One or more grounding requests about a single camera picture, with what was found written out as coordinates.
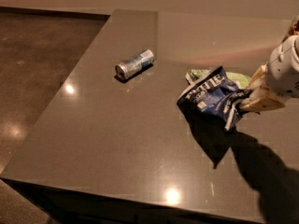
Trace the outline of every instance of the dark floor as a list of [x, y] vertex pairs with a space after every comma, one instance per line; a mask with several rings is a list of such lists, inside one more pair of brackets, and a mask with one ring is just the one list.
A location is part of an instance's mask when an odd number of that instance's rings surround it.
[[[105, 21], [0, 12], [0, 173]], [[51, 218], [0, 181], [0, 224]]]

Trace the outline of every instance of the aluminum can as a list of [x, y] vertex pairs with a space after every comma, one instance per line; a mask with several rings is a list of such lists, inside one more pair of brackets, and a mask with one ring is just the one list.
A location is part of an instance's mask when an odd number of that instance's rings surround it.
[[153, 64], [154, 54], [150, 49], [142, 50], [128, 60], [124, 60], [115, 66], [115, 71], [121, 80], [132, 77], [150, 64]]

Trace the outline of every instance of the robotic arm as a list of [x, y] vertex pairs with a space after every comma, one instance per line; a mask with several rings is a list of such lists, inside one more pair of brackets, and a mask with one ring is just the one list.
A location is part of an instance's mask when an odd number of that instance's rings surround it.
[[299, 35], [291, 35], [272, 51], [247, 89], [252, 93], [240, 109], [249, 112], [278, 109], [290, 98], [299, 98]]

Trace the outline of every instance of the table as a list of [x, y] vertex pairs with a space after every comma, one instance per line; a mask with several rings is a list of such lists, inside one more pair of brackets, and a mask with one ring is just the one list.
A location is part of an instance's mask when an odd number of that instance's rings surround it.
[[[240, 150], [239, 161], [229, 148], [216, 169], [176, 102], [188, 86], [188, 69], [223, 65], [252, 76], [290, 23], [116, 10], [1, 179], [62, 221], [72, 216], [87, 223], [99, 216], [126, 223], [204, 223], [196, 220], [211, 217], [263, 222], [269, 208], [259, 206], [260, 196], [271, 199], [255, 181], [275, 190], [279, 201], [298, 200], [298, 102], [247, 114], [237, 128], [254, 146]], [[154, 65], [119, 82], [115, 65], [142, 49], [155, 53]], [[242, 163], [261, 179], [240, 173]], [[273, 217], [287, 212], [273, 210]]]

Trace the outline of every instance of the green object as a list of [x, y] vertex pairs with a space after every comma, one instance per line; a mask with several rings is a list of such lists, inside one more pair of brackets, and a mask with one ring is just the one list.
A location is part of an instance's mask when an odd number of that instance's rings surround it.
[[[197, 79], [210, 73], [210, 70], [206, 69], [192, 69], [189, 70], [186, 74], [186, 79], [190, 84], [193, 84]], [[243, 74], [226, 72], [226, 76], [232, 80], [239, 89], [245, 89], [249, 85], [250, 77]]]

